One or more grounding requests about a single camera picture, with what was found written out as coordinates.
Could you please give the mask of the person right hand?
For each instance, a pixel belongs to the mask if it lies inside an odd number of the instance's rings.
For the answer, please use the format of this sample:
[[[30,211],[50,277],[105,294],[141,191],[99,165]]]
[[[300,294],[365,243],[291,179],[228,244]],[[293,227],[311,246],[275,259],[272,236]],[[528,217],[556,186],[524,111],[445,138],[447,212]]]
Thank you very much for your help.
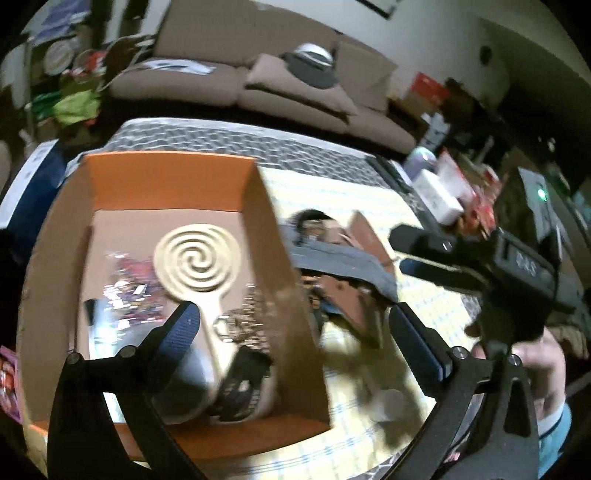
[[[511,347],[526,368],[537,418],[538,434],[547,434],[562,417],[566,403],[566,362],[563,350],[548,328],[536,340]]]

